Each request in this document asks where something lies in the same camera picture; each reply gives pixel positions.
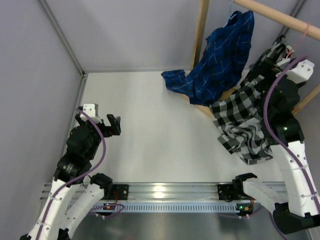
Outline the black white checkered shirt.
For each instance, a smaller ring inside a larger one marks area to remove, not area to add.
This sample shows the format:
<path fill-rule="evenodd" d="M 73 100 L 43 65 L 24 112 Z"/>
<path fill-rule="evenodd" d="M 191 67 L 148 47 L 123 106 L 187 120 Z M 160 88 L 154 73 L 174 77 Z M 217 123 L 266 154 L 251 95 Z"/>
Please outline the black white checkered shirt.
<path fill-rule="evenodd" d="M 286 37 L 279 36 L 258 61 L 250 66 L 239 88 L 227 99 L 210 105 L 213 123 L 220 133 L 218 141 L 231 155 L 238 156 L 247 165 L 273 158 L 262 130 L 263 92 L 257 86 L 287 54 L 286 47 Z"/>

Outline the pink wire hanger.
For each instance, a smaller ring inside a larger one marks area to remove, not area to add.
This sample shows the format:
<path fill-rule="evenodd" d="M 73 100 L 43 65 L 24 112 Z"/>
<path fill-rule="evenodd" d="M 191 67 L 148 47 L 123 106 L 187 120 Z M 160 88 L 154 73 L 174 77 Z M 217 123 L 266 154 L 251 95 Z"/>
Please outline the pink wire hanger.
<path fill-rule="evenodd" d="M 286 56 L 285 59 L 288 59 L 291 54 L 294 52 L 295 48 L 303 41 L 305 36 L 307 35 L 309 29 L 310 29 L 311 23 L 307 22 L 307 27 L 305 28 L 305 31 L 303 33 L 303 36 L 297 41 L 297 43 L 291 47 L 286 47 Z"/>

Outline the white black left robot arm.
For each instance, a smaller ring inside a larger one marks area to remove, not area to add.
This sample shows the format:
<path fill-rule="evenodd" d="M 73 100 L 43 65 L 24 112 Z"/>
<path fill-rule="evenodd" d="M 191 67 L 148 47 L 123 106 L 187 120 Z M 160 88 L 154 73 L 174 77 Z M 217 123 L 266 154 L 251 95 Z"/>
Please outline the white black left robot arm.
<path fill-rule="evenodd" d="M 70 240 L 86 215 L 101 199 L 113 195 L 113 180 L 103 173 L 91 177 L 84 193 L 70 205 L 84 178 L 97 169 L 91 161 L 99 146 L 103 147 L 101 160 L 107 152 L 106 138 L 121 134 L 121 118 L 108 114 L 106 126 L 99 116 L 81 110 L 75 115 L 78 126 L 66 140 L 66 153 L 58 161 L 51 189 L 34 227 L 22 235 L 22 240 Z"/>

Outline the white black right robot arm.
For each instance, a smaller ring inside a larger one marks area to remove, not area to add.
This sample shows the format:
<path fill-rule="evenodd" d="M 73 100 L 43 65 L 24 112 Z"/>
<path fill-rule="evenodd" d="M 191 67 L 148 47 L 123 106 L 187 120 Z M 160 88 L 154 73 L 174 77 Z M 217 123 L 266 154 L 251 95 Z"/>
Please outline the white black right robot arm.
<path fill-rule="evenodd" d="M 232 192 L 255 198 L 287 234 L 307 217 L 318 216 L 319 195 L 305 155 L 302 133 L 289 133 L 287 113 L 273 127 L 263 118 L 267 96 L 296 85 L 283 79 L 270 91 L 273 77 L 246 77 L 225 100 L 198 112 L 168 90 L 159 73 L 135 72 L 111 84 L 108 102 L 122 116 L 121 135 L 108 146 L 110 170 L 130 182 L 210 182 L 234 173 Z"/>

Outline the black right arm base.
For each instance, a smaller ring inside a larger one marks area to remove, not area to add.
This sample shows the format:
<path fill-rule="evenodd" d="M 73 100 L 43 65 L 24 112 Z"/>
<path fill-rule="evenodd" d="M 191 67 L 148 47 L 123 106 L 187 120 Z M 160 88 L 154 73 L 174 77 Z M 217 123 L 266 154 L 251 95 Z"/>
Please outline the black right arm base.
<path fill-rule="evenodd" d="M 246 195 L 241 189 L 233 184 L 218 184 L 217 192 L 219 200 L 225 202 L 250 200 L 248 195 Z"/>

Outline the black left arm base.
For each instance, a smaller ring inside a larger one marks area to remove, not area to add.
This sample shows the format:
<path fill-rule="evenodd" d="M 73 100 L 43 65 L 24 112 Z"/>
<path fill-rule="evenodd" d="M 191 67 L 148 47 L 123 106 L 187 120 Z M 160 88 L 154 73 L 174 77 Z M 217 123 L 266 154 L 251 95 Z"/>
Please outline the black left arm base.
<path fill-rule="evenodd" d="M 102 200 L 107 201 L 126 201 L 129 195 L 128 184 L 113 184 L 105 193 Z"/>

